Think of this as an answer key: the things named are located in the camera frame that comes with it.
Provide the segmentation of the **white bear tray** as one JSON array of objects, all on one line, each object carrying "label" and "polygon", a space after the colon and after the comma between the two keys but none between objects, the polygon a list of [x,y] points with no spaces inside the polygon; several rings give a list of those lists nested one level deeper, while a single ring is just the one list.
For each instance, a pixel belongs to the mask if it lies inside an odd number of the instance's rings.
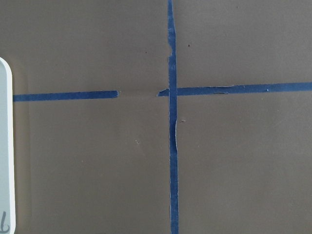
[{"label": "white bear tray", "polygon": [[9,64],[0,59],[0,232],[16,230],[13,86]]}]

